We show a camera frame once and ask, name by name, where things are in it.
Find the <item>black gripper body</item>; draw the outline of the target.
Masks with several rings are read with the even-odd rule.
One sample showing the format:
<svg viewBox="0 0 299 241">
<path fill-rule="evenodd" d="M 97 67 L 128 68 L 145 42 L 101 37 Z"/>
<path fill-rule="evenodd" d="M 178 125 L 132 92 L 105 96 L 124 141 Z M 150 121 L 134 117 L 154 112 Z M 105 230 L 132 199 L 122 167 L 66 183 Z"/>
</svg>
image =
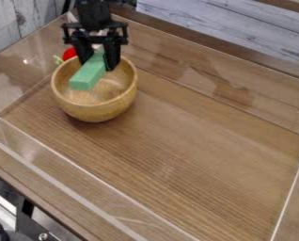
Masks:
<svg viewBox="0 0 299 241">
<path fill-rule="evenodd" d="M 61 25 L 65 44 L 72 42 L 69 35 L 70 29 L 84 29 L 86 32 L 98 32 L 100 30 L 108 29 L 114 32 L 118 28 L 121 29 L 122 35 L 117 36 L 117 39 L 121 44 L 128 43 L 128 24 L 112 19 L 109 3 L 105 0 L 74 0 L 74 6 L 77 22 Z"/>
</svg>

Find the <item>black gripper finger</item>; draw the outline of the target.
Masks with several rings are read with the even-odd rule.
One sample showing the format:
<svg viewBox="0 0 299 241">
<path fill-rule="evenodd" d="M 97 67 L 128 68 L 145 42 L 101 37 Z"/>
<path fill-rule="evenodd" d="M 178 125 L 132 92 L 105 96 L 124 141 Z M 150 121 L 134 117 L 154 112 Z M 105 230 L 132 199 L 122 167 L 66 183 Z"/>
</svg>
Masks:
<svg viewBox="0 0 299 241">
<path fill-rule="evenodd" d="M 81 31 L 74 31 L 70 36 L 72 45 L 77 54 L 80 64 L 84 64 L 94 53 L 88 37 Z"/>
<path fill-rule="evenodd" d="M 117 38 L 106 37 L 102 43 L 104 61 L 106 71 L 112 71 L 120 62 L 120 41 Z"/>
</svg>

